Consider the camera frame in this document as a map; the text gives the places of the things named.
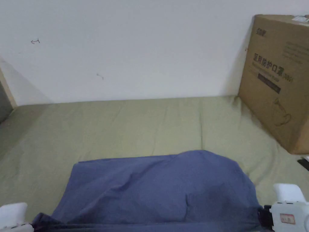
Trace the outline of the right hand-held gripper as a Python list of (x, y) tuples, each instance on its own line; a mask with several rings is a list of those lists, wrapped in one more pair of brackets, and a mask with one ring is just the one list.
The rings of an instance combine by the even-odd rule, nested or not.
[(308, 232), (309, 202), (295, 184), (273, 185), (277, 201), (266, 208), (259, 208), (261, 227), (272, 232)]

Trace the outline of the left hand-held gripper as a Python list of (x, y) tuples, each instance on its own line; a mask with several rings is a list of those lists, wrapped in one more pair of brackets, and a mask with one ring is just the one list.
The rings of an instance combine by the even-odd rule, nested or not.
[(33, 227), (25, 221), (27, 203), (14, 203), (0, 207), (1, 232), (33, 232)]

